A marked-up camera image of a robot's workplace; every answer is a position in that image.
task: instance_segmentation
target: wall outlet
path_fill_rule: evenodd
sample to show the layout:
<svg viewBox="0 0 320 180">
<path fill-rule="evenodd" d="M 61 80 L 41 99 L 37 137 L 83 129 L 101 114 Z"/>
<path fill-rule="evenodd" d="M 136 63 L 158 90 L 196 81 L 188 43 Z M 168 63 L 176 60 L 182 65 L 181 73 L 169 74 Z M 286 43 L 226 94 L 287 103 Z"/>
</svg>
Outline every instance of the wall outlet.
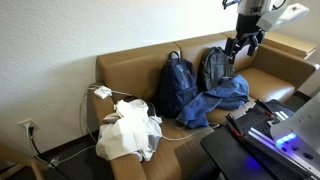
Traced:
<svg viewBox="0 0 320 180">
<path fill-rule="evenodd" d="M 25 124 L 26 124 L 26 123 L 30 123 L 30 127 L 33 127 L 33 128 L 34 128 L 33 131 L 39 129 L 39 127 L 32 121 L 32 119 L 26 119 L 26 120 L 20 121 L 20 122 L 18 122 L 18 125 L 19 125 L 21 128 L 23 128 L 24 130 L 26 130 L 26 127 L 25 127 Z"/>
</svg>

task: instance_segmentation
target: table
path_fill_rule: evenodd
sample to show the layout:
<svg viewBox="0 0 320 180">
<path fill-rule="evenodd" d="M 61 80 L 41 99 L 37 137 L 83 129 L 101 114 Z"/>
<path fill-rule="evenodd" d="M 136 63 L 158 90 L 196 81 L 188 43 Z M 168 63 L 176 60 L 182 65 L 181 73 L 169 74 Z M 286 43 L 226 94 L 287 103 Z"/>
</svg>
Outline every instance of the table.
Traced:
<svg viewBox="0 0 320 180">
<path fill-rule="evenodd" d="M 267 104 L 273 111 L 284 111 L 289 116 L 293 114 L 292 110 L 275 100 Z M 268 118 L 254 111 L 237 119 L 236 124 L 242 132 L 254 127 L 270 137 Z M 292 173 L 253 145 L 234 138 L 227 126 L 204 137 L 201 145 L 227 179 L 301 179 L 301 176 Z"/>
</svg>

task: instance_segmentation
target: power cord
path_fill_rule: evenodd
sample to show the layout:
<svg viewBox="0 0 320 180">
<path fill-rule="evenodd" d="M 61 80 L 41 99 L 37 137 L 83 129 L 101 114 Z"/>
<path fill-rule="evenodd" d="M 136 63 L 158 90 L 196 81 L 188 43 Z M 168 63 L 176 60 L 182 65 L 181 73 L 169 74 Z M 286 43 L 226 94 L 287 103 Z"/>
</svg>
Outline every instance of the power cord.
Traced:
<svg viewBox="0 0 320 180">
<path fill-rule="evenodd" d="M 66 162 L 66 161 L 74 158 L 75 156 L 79 155 L 80 153 L 82 153 L 82 152 L 84 152 L 84 151 L 86 151 L 86 150 L 88 150 L 88 149 L 90 149 L 90 148 L 93 148 L 93 147 L 95 147 L 95 145 L 89 146 L 89 147 L 87 147 L 87 148 L 85 148 L 85 149 L 82 149 L 81 151 L 77 152 L 76 154 L 74 154 L 74 155 L 72 155 L 72 156 L 70 156 L 70 157 L 68 157 L 68 158 L 66 158 L 66 159 L 64 159 L 64 160 L 61 160 L 61 161 L 56 162 L 56 164 L 64 163 L 64 162 Z"/>
<path fill-rule="evenodd" d="M 29 143 L 30 143 L 30 146 L 31 146 L 31 150 L 33 151 L 33 153 L 35 154 L 35 157 L 46 163 L 46 164 L 49 164 L 49 167 L 53 168 L 54 170 L 56 170 L 57 172 L 59 172 L 63 177 L 65 177 L 66 179 L 70 179 L 63 171 L 61 171 L 59 168 L 57 168 L 54 164 L 52 164 L 50 161 L 48 160 L 45 160 L 41 157 L 39 157 L 39 155 L 41 154 L 40 151 L 38 150 L 38 148 L 36 147 L 35 143 L 34 143 L 34 140 L 33 140 L 33 130 L 34 130 L 34 127 L 31 127 L 30 124 L 27 124 L 26 126 L 26 130 L 27 130 L 27 136 L 28 136 L 28 140 L 29 140 Z"/>
<path fill-rule="evenodd" d="M 183 138 L 172 139 L 172 138 L 167 138 L 167 137 L 165 137 L 164 135 L 162 135 L 162 137 L 163 137 L 164 139 L 168 140 L 168 141 L 181 141 L 181 140 L 184 140 L 184 139 L 188 139 L 189 137 L 192 137 L 192 136 L 198 134 L 199 132 L 205 131 L 205 130 L 207 130 L 207 129 L 208 129 L 208 128 L 199 130 L 199 131 L 194 132 L 194 133 L 192 133 L 192 134 L 190 134 L 190 135 L 188 135 L 188 136 L 186 136 L 186 137 L 183 137 Z"/>
<path fill-rule="evenodd" d="M 80 132 L 81 132 L 81 135 L 84 135 L 82 129 L 82 115 L 83 115 L 83 104 L 86 104 L 87 103 L 87 94 L 88 94 L 88 90 L 91 89 L 91 90 L 97 90 L 98 88 L 100 88 L 100 86 L 97 86 L 97 85 L 90 85 L 89 88 L 86 90 L 86 92 L 84 93 L 83 95 L 83 98 L 82 98 L 82 101 L 81 101 L 81 104 L 80 104 L 80 109 L 79 109 L 79 125 L 80 125 Z M 92 133 L 91 133 L 91 130 L 88 126 L 88 124 L 86 123 L 86 129 L 88 131 L 88 133 L 90 134 L 92 140 L 97 143 L 97 140 L 93 137 Z"/>
<path fill-rule="evenodd" d="M 280 6 L 278 6 L 278 7 L 275 6 L 275 5 L 273 5 L 273 6 L 272 6 L 272 8 L 273 8 L 272 10 L 278 10 L 278 9 L 280 9 L 280 8 L 284 5 L 284 3 L 286 3 L 286 1 L 287 1 L 287 0 L 283 0 L 282 4 L 280 4 Z"/>
</svg>

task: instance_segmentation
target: charger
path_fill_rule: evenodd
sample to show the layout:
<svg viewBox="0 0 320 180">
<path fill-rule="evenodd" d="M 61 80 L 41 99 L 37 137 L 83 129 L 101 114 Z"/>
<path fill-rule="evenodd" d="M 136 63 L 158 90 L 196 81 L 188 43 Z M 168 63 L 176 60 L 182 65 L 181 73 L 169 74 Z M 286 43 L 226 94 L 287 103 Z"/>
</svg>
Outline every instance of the charger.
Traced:
<svg viewBox="0 0 320 180">
<path fill-rule="evenodd" d="M 97 90 L 94 91 L 94 94 L 100 99 L 105 99 L 108 96 L 112 96 L 112 91 L 105 86 L 100 86 Z"/>
</svg>

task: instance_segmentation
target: dark blue backpack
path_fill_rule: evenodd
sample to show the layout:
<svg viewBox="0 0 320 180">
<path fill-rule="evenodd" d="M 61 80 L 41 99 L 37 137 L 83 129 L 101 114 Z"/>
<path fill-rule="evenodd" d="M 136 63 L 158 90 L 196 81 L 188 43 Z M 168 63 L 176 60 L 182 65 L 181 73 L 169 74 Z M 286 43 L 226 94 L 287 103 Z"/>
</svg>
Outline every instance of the dark blue backpack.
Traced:
<svg viewBox="0 0 320 180">
<path fill-rule="evenodd" d="M 158 112 L 168 118 L 177 117 L 198 93 L 196 78 L 192 63 L 180 58 L 177 52 L 171 52 L 161 72 Z"/>
</svg>

